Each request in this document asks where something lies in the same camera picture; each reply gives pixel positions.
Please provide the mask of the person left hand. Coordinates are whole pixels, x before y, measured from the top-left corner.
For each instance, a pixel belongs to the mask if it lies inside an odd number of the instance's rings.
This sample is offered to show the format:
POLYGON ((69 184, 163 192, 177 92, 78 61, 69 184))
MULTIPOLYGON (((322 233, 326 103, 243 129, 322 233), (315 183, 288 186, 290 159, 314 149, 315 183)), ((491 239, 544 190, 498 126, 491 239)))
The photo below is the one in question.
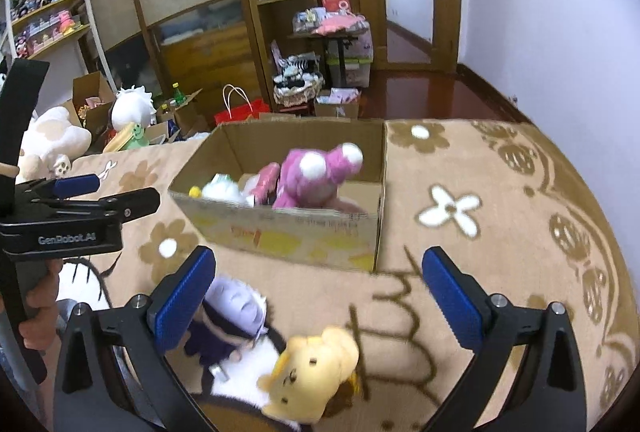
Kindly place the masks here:
POLYGON ((56 334, 56 321, 58 320, 58 275, 63 267, 60 259, 47 262, 47 275, 39 280, 38 285, 26 295, 29 307, 36 311, 31 319, 23 321, 20 325, 21 336, 25 348, 35 351, 45 351, 52 343, 56 334))

